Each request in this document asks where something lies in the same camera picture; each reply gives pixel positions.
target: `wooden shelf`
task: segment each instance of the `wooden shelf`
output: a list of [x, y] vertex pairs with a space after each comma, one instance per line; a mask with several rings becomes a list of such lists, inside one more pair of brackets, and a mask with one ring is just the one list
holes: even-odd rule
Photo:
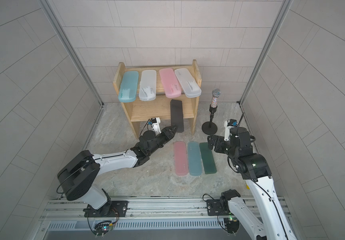
[[[141, 81], [142, 71], [150, 70], [150, 69], [156, 70], [156, 93], [158, 95], [156, 96], [155, 100], [141, 101], [139, 97], [137, 96], [134, 102], [121, 103], [136, 139], [138, 139], [139, 137], [140, 122], [147, 121], [150, 118], [160, 118], [162, 120], [171, 118], [170, 101], [172, 98], [167, 98], [164, 95], [164, 89], [160, 81], [160, 75], [159, 75], [159, 70], [162, 68], [172, 68], [173, 70], [178, 69], [178, 68], [187, 68], [189, 72], [191, 73], [191, 75], [194, 77], [199, 87], [202, 84], [202, 77], [201, 77], [201, 74], [199, 73], [199, 68], [198, 68], [198, 64], [196, 60], [193, 60], [193, 64], [191, 66], [164, 66], [164, 67], [145, 67], [145, 68], [126, 68], [124, 63], [119, 63], [118, 68], [115, 73], [114, 81], [112, 82], [117, 95], [119, 94], [119, 88], [122, 83], [123, 74], [125, 72], [127, 71], [139, 72], [138, 89], [137, 89], [137, 93], [139, 93], [139, 84]], [[199, 97], [188, 98], [185, 96], [184, 93], [182, 93], [180, 97], [174, 98], [174, 99], [182, 101], [183, 118], [189, 119], [189, 123], [191, 126], [191, 134], [194, 135]]]

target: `gray wall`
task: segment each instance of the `gray wall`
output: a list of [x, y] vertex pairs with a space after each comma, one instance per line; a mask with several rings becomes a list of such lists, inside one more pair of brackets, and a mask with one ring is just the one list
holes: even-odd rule
[[303, 239], [345, 239], [345, 1], [295, 0], [243, 106]]
[[57, 196], [99, 108], [37, 1], [0, 0], [0, 239], [21, 240]]
[[200, 101], [235, 102], [281, 1], [49, 0], [104, 102], [117, 102], [112, 80], [126, 66], [191, 65], [202, 74]]

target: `sparkly microphone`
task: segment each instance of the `sparkly microphone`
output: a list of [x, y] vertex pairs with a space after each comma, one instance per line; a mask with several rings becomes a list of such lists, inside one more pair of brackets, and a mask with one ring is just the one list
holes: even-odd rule
[[202, 131], [207, 135], [214, 135], [218, 131], [218, 127], [213, 123], [214, 113], [217, 111], [218, 97], [221, 95], [219, 88], [213, 90], [213, 99], [210, 104], [210, 121], [202, 125]]

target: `metal frame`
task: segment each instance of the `metal frame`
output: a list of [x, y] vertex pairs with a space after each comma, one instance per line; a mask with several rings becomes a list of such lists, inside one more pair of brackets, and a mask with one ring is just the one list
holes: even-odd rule
[[50, 4], [47, 2], [47, 0], [38, 0], [38, 2], [39, 2], [39, 5], [42, 7], [42, 10], [44, 11], [50, 24], [54, 28], [56, 34], [58, 35], [60, 41], [62, 42], [64, 48], [66, 49], [68, 55], [70, 56], [71, 60], [74, 62], [75, 66], [78, 69], [83, 80], [86, 82], [89, 89], [93, 92], [93, 95], [95, 96], [95, 98], [98, 100], [98, 103], [102, 107], [103, 101], [102, 101], [101, 97], [99, 96], [98, 92], [96, 91], [96, 89], [95, 89], [90, 77], [88, 76], [86, 70], [84, 69], [78, 55], [74, 51], [74, 48], [71, 46], [71, 43], [68, 40], [66, 34], [64, 33], [62, 26], [59, 24], [59, 21], [56, 18], [54, 12], [52, 11]]
[[270, 30], [269, 36], [266, 39], [265, 45], [262, 48], [261, 54], [259, 55], [258, 61], [254, 66], [254, 70], [252, 71], [252, 74], [250, 76], [249, 81], [247, 82], [246, 88], [243, 91], [242, 97], [240, 99], [240, 105], [243, 106], [243, 103], [246, 101], [247, 95], [250, 92], [250, 89], [252, 87], [252, 84], [254, 83], [259, 70], [262, 67], [263, 61], [265, 60], [267, 54], [269, 53], [269, 50], [274, 42], [275, 37], [277, 36], [277, 33], [282, 25], [283, 20], [286, 17], [287, 12], [290, 9], [290, 5], [293, 0], [284, 0], [281, 8], [278, 12], [278, 15], [274, 21], [274, 24]]

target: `pink plastic case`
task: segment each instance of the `pink plastic case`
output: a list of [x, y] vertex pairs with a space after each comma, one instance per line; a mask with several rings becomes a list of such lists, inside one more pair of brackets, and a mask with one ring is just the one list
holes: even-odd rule
[[181, 86], [172, 68], [162, 68], [159, 70], [159, 75], [166, 97], [177, 98], [182, 94]]

